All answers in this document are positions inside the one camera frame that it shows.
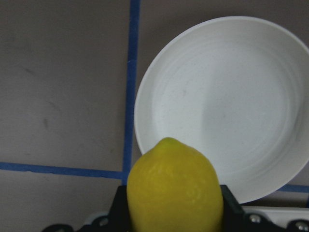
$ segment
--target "blue tape line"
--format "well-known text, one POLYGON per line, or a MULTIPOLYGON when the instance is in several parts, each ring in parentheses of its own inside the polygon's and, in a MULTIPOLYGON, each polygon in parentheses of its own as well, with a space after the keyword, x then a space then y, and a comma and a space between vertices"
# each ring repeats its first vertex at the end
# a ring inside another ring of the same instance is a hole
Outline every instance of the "blue tape line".
POLYGON ((278 191, 283 192, 304 192, 309 193, 309 186, 305 185, 285 185, 278 189, 278 191))
POLYGON ((134 102, 135 102, 135 88, 136 88, 136 66, 137 66, 138 40, 139 40, 139 19, 140 19, 140 0, 131 0, 129 43, 128 43, 128 56, 127 56, 127 77, 126 77, 125 138, 124 138, 124 156, 123 156, 123 167, 122 167, 123 185, 126 185, 127 176, 131 169, 134 102))
POLYGON ((116 171, 54 167, 54 166, 21 164, 21 163, 0 162, 0 169, 8 170, 8 171, 47 173, 47 174, 60 174, 60 175, 76 175, 76 176, 86 176, 86 177, 105 177, 105 178, 113 178, 113 179, 123 178, 123 173, 116 172, 116 171))

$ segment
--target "white bowl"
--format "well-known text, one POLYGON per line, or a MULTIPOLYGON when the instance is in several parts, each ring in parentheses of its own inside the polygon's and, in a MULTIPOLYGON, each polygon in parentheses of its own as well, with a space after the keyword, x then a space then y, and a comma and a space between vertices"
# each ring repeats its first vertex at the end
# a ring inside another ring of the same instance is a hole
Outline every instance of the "white bowl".
POLYGON ((202 152, 240 203, 289 182, 309 159, 309 50, 253 17, 198 24, 168 43, 138 90, 141 153, 164 137, 202 152))

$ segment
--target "gray floor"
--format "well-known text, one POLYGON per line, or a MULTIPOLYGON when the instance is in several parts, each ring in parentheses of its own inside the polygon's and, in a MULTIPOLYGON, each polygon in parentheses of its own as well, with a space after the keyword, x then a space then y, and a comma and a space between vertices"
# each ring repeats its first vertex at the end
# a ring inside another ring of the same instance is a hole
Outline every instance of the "gray floor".
MULTIPOLYGON (((171 39, 200 22, 255 16, 309 45, 307 0, 142 0, 137 86, 171 39)), ((128 0, 0 0, 0 161, 121 171, 128 0)), ((133 140, 133 162, 140 156, 133 140)), ((0 231, 78 229, 120 180, 0 171, 0 231)), ((309 185, 309 166, 290 184, 309 185)), ((251 204, 304 207, 277 191, 251 204)))

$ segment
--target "bolt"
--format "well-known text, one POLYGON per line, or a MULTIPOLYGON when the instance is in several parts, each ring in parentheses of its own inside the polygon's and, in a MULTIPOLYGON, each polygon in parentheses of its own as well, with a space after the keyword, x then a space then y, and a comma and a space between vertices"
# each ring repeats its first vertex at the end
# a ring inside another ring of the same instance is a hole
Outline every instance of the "bolt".
POLYGON ((100 227, 105 226, 107 224, 108 224, 108 219, 106 217, 102 218, 102 220, 99 222, 100 227))
POLYGON ((251 214, 249 216, 249 220, 252 223, 261 223, 261 221, 262 221, 261 217, 257 214, 251 214))
POLYGON ((298 228, 299 231, 309 231, 309 226, 308 224, 299 221, 295 224, 295 226, 298 228))

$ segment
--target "yellow lemon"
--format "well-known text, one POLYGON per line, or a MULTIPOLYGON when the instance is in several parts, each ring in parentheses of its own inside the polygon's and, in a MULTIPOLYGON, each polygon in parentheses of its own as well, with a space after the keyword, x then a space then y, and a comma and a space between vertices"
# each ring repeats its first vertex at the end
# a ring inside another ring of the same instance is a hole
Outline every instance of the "yellow lemon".
POLYGON ((134 164, 127 200, 135 232, 219 232, 223 197, 209 160, 164 138, 134 164))

